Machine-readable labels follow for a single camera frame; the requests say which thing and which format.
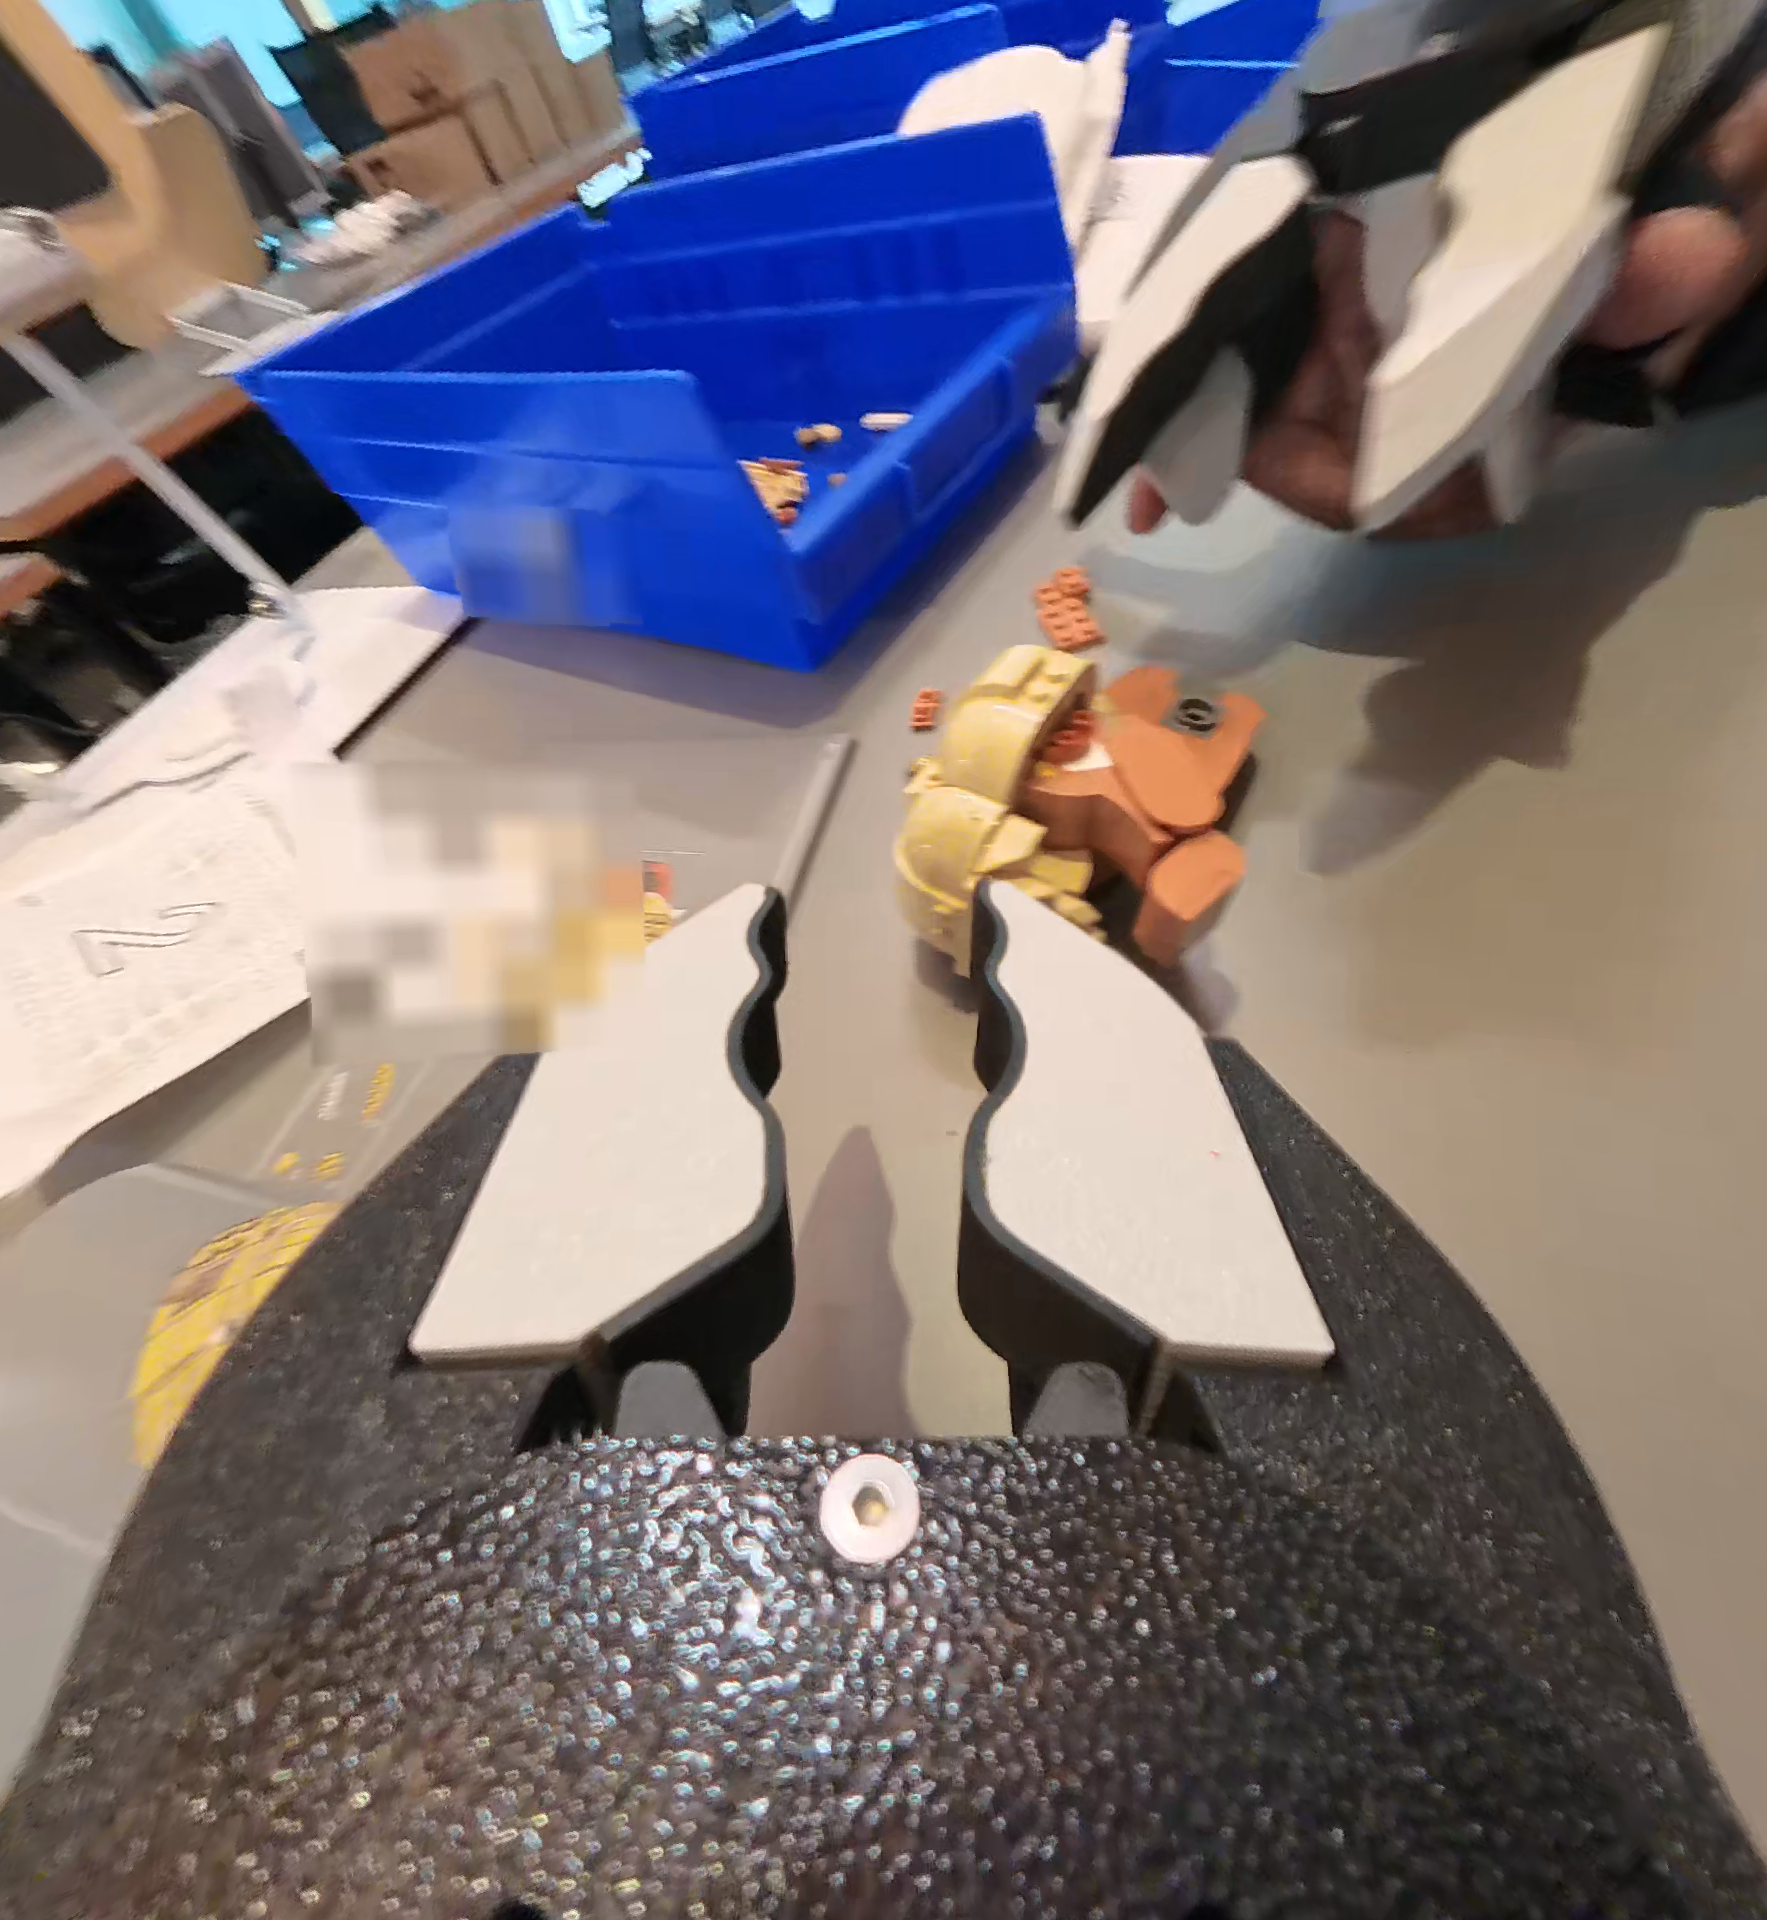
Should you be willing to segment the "tan wooden chair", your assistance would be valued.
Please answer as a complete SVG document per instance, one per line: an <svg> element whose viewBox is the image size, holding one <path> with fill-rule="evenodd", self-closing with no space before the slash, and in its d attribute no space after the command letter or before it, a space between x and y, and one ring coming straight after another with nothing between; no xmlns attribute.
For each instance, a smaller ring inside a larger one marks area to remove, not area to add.
<svg viewBox="0 0 1767 1920"><path fill-rule="evenodd" d="M162 349L174 319L221 285L262 278L262 244L224 139L197 107L130 113L120 96L75 113L106 185L53 228L80 254L80 298L106 335Z"/></svg>
<svg viewBox="0 0 1767 1920"><path fill-rule="evenodd" d="M151 182L139 113L116 96L101 58L41 16L0 19L0 211L75 211Z"/></svg>

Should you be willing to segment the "grey desk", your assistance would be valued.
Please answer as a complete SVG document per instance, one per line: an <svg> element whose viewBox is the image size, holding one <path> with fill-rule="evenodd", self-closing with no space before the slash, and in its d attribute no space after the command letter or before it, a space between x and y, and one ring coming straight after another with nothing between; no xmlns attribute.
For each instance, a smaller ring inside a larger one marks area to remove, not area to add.
<svg viewBox="0 0 1767 1920"><path fill-rule="evenodd" d="M675 900L776 873L813 763L839 801L792 908L796 1313L755 1435L963 1435L1004 1369L952 1313L971 990L888 888L916 685L1030 632L1068 558L1047 469L831 668L468 632L363 763L628 783ZM1589 441L1488 541L1337 541L1261 494L1085 537L1108 659L1270 710L1245 878L1188 1008L1469 1272L1514 1331L1767 1851L1767 400Z"/></svg>

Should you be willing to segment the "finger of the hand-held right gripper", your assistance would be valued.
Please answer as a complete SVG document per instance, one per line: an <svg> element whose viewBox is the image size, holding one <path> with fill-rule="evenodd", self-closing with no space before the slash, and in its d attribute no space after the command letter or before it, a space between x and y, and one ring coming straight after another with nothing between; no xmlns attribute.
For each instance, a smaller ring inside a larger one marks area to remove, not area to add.
<svg viewBox="0 0 1767 1920"><path fill-rule="evenodd" d="M1549 381L1616 278L1623 165L1670 19L1599 19L1571 58L1476 119L1436 173L1446 244L1368 368L1350 525L1406 521L1457 469L1514 525L1539 492Z"/></svg>
<svg viewBox="0 0 1767 1920"><path fill-rule="evenodd" d="M1059 441L1059 521L1085 525L1145 472L1174 521L1201 525L1307 335L1313 173L1243 161L1201 182L1108 326Z"/></svg>

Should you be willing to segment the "blue plastic bin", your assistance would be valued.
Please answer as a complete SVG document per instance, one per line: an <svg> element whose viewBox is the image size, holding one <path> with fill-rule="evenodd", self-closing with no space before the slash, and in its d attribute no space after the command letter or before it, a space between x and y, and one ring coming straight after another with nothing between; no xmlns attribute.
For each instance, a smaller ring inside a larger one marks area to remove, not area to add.
<svg viewBox="0 0 1767 1920"><path fill-rule="evenodd" d="M240 368L412 590L495 622L818 668L1034 440L1074 254L1034 119L551 211ZM792 537L736 472L907 417Z"/></svg>
<svg viewBox="0 0 1767 1920"><path fill-rule="evenodd" d="M1115 161L1213 161L1301 58L1313 16L1313 0L1225 0L1213 16L1134 29Z"/></svg>
<svg viewBox="0 0 1767 1920"><path fill-rule="evenodd" d="M981 55L1004 55L1004 16L945 7L916 19L875 19L854 39L647 86L628 107L647 182L730 173L760 161L892 139L892 119L932 72Z"/></svg>

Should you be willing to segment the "tan and brown brick model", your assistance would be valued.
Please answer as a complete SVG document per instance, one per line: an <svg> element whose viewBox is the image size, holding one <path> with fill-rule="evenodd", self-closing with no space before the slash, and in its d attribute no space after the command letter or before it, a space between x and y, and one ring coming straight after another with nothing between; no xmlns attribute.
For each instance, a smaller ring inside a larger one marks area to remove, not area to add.
<svg viewBox="0 0 1767 1920"><path fill-rule="evenodd" d="M1188 685L1167 659L1101 675L1085 654L1004 651L903 783L892 900L907 937L971 970L971 900L981 878L1017 878L1108 942L1087 888L1119 878L1134 953L1174 970L1245 873L1225 817L1259 736L1245 689Z"/></svg>

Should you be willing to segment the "large orange brick plate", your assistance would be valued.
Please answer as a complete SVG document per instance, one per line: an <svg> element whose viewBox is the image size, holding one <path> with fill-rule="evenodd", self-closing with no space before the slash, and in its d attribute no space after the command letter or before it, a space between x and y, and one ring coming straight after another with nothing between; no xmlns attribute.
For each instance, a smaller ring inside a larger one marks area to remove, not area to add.
<svg viewBox="0 0 1767 1920"><path fill-rule="evenodd" d="M1087 572L1085 564L1059 564L1052 582L1034 582L1034 637L1059 651L1059 654L1087 654L1108 651L1108 622L1087 608Z"/></svg>

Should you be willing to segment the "pile of loose bricks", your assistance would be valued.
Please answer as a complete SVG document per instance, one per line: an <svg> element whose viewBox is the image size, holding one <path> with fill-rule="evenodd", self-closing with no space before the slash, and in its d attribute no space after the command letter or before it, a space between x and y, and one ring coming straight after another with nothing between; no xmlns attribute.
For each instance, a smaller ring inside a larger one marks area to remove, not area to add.
<svg viewBox="0 0 1767 1920"><path fill-rule="evenodd" d="M792 537L892 428L907 428L907 417L796 419L792 441L747 449L736 472L755 483L760 511Z"/></svg>

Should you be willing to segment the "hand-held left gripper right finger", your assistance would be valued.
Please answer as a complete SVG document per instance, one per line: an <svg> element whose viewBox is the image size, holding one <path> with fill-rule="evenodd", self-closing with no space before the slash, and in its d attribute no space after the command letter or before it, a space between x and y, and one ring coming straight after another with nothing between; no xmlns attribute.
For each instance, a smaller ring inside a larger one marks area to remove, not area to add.
<svg viewBox="0 0 1767 1920"><path fill-rule="evenodd" d="M1201 1027L1017 878L971 900L978 1116L952 1297L1017 1369L1321 1369L1329 1323Z"/></svg>

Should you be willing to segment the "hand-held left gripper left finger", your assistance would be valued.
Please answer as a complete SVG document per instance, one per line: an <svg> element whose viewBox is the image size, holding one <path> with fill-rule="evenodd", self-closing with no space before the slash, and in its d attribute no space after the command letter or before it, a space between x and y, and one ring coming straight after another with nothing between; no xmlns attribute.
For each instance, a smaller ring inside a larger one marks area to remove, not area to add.
<svg viewBox="0 0 1767 1920"><path fill-rule="evenodd" d="M776 1244L784 937L784 888L715 895L537 1058L412 1317L412 1359L576 1359Z"/></svg>

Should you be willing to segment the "stack of cardboard boxes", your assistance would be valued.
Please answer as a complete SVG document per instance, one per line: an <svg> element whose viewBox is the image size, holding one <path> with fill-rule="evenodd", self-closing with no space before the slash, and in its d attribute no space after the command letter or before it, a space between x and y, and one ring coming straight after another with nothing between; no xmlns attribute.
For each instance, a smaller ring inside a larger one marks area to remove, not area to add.
<svg viewBox="0 0 1767 1920"><path fill-rule="evenodd" d="M601 173L640 146L612 39L557 39L544 0L424 7L348 44L376 146L348 147L363 193L455 211L544 165Z"/></svg>

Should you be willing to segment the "white numbered paper sheet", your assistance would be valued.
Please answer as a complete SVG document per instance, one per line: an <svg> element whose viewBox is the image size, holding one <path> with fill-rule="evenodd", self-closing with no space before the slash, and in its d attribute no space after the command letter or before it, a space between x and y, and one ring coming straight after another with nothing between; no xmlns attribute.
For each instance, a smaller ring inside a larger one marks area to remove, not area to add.
<svg viewBox="0 0 1767 1920"><path fill-rule="evenodd" d="M174 801L0 895L0 1195L303 1000L279 783Z"/></svg>

